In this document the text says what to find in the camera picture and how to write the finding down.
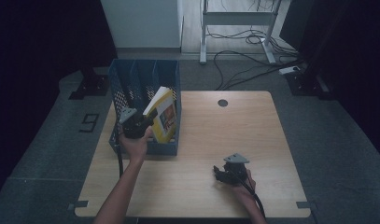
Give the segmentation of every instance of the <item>white wall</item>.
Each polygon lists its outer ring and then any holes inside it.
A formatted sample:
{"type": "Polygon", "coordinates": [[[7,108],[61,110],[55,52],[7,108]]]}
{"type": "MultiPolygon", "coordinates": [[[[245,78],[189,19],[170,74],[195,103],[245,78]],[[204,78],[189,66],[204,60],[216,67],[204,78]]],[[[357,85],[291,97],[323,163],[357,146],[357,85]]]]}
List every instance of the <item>white wall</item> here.
{"type": "Polygon", "coordinates": [[[102,0],[116,48],[180,48],[181,0],[102,0]]]}

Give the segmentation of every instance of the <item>person's right arm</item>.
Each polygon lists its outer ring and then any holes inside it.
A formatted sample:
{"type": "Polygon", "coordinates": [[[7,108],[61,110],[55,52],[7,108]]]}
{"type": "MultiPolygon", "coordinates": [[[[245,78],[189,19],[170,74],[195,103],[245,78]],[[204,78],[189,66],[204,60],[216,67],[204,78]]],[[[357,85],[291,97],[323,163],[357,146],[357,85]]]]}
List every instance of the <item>person's right arm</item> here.
{"type": "MultiPolygon", "coordinates": [[[[251,173],[249,170],[247,170],[247,175],[249,176],[249,179],[246,181],[246,183],[253,188],[256,187],[256,181],[251,178],[251,173]]],[[[232,192],[235,195],[236,199],[245,207],[247,210],[250,220],[252,224],[266,224],[266,220],[263,217],[259,207],[257,206],[256,201],[254,200],[253,196],[248,192],[248,190],[242,186],[231,186],[232,192]]]]}

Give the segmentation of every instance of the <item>black curtain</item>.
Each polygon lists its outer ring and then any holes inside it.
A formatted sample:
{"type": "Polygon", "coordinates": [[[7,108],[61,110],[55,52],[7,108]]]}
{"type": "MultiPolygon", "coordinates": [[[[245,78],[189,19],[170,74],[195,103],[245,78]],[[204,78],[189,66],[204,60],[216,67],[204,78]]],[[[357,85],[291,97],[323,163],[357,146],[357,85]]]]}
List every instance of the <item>black curtain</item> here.
{"type": "Polygon", "coordinates": [[[0,188],[47,117],[59,80],[114,58],[100,1],[0,1],[0,188]]]}

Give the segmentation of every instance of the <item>table top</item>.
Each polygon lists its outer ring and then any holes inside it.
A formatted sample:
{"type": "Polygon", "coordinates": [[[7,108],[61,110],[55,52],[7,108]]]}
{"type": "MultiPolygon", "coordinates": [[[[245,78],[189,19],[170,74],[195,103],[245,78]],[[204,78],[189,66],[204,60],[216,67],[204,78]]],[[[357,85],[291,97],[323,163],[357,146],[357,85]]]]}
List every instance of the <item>table top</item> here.
{"type": "MultiPolygon", "coordinates": [[[[177,156],[146,158],[128,217],[248,217],[213,173],[236,152],[250,160],[246,168],[267,217],[310,216],[296,204],[307,200],[269,92],[183,91],[181,102],[177,156]]],[[[117,156],[108,144],[114,122],[111,106],[78,199],[89,201],[76,208],[80,217],[96,216],[118,181],[117,156]]]]}

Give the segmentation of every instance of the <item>yellow book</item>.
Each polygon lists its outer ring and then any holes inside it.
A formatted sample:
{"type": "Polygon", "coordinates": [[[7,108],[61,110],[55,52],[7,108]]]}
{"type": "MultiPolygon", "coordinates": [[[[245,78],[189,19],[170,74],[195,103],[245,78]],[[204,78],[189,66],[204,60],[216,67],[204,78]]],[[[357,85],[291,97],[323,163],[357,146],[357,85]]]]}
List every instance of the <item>yellow book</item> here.
{"type": "Polygon", "coordinates": [[[155,117],[152,131],[158,143],[167,143],[172,139],[176,131],[176,107],[173,91],[166,87],[160,87],[151,102],[144,110],[146,117],[156,108],[158,115],[155,117]]]}

